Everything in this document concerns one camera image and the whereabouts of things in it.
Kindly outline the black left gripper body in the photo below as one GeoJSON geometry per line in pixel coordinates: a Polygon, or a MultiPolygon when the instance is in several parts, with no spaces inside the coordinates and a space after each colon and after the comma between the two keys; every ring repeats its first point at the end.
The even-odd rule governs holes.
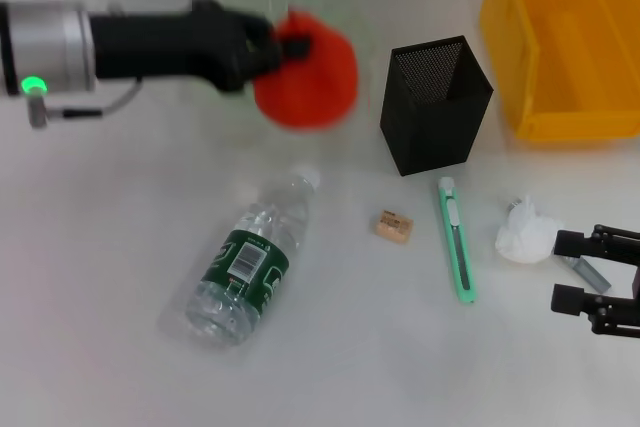
{"type": "Polygon", "coordinates": [[[223,92],[248,82],[247,35],[239,13],[213,0],[181,12],[92,14],[100,80],[197,77],[223,92]]]}

